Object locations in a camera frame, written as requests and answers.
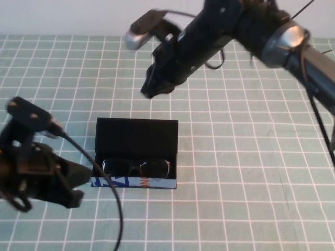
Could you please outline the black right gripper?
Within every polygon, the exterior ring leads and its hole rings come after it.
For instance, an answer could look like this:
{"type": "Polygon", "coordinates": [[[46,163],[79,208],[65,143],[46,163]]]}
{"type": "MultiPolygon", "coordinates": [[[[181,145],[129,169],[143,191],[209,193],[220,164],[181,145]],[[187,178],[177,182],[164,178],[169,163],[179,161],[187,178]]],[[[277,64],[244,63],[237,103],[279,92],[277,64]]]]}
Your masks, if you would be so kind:
{"type": "Polygon", "coordinates": [[[141,93],[146,99],[169,94],[184,83],[195,70],[207,61],[207,35],[203,32],[181,32],[167,44],[157,48],[154,63],[146,71],[141,93]]]}

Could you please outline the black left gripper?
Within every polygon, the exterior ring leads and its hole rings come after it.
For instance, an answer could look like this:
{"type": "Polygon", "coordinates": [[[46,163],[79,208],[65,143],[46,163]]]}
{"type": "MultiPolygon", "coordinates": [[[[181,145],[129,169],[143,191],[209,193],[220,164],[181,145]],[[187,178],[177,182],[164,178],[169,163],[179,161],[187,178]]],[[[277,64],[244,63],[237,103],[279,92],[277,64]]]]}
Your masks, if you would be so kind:
{"type": "Polygon", "coordinates": [[[84,192],[74,190],[88,183],[91,170],[55,155],[45,144],[32,146],[27,158],[20,148],[1,148],[1,198],[13,207],[30,207],[30,198],[68,209],[81,205],[84,192]]]}

